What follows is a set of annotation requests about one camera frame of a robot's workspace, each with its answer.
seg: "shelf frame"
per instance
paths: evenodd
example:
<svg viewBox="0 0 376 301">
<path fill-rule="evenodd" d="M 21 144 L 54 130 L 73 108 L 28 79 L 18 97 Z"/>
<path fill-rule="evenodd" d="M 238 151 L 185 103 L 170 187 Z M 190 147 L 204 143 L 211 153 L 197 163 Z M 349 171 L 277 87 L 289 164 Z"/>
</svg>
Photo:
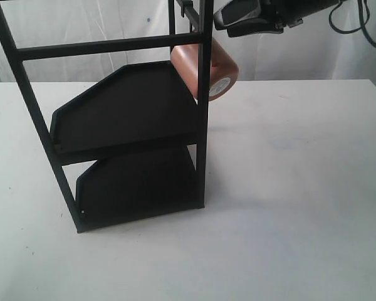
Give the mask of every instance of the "shelf frame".
<svg viewBox="0 0 376 301">
<path fill-rule="evenodd" d="M 182 14 L 186 15 L 190 23 L 190 33 L 175 33 L 174 1 L 182 8 Z M 199 44 L 199 74 L 198 74 L 198 111 L 199 124 L 197 133 L 196 177 L 197 197 L 199 207 L 204 207 L 205 175 L 206 175 L 206 144 L 207 121 L 209 107 L 209 83 L 212 46 L 212 15 L 214 0 L 200 0 L 199 14 L 195 11 L 192 1 L 168 0 L 169 7 L 169 35 L 152 36 L 145 38 L 133 38 L 124 40 L 95 41 L 68 45 L 52 45 L 32 48 L 17 48 L 6 17 L 0 5 L 0 43 L 14 74 L 19 90 L 31 116 L 43 149 L 48 157 L 53 173 L 70 211 L 78 233 L 92 229 L 83 222 L 83 216 L 76 205 L 70 185 L 65 176 L 61 158 L 56 151 L 49 130 L 43 118 L 38 101 L 32 89 L 23 61 L 40 60 L 63 56 L 88 55 L 114 51 L 138 50 L 147 48 L 159 48 L 169 46 L 170 50 L 175 45 Z"/>
</svg>

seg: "black tray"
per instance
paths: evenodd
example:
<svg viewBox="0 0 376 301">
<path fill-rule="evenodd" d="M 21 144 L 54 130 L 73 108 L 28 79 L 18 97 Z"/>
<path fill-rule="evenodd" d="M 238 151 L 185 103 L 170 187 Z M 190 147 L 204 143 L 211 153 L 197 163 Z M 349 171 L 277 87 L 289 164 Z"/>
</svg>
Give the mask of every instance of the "black tray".
<svg viewBox="0 0 376 301">
<path fill-rule="evenodd" d="M 85 230 L 202 208 L 195 172 L 187 147 L 96 162 L 76 182 Z"/>
<path fill-rule="evenodd" d="M 63 165 L 196 143 L 197 105 L 170 61 L 127 65 L 53 113 Z"/>
</svg>

